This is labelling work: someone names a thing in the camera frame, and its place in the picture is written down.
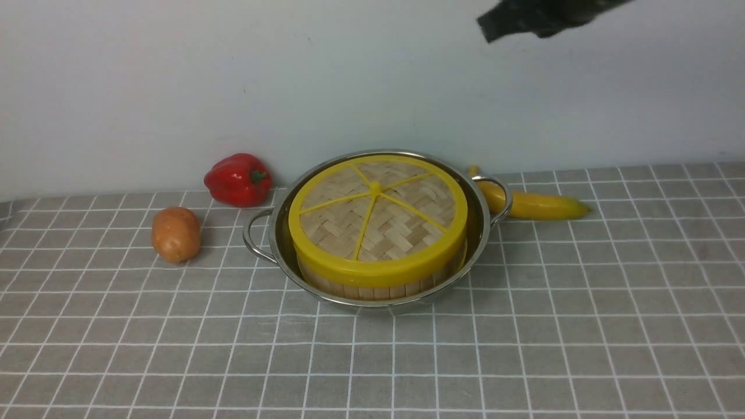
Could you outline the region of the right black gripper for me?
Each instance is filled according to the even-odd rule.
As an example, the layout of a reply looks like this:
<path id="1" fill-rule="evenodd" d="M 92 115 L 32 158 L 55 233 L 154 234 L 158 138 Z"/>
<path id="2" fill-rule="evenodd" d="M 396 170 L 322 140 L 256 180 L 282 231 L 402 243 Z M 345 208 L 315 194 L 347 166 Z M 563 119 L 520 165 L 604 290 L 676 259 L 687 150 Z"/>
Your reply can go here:
<path id="1" fill-rule="evenodd" d="M 524 33 L 545 39 L 586 26 L 626 3 L 630 1 L 500 1 L 476 22 L 489 44 Z"/>

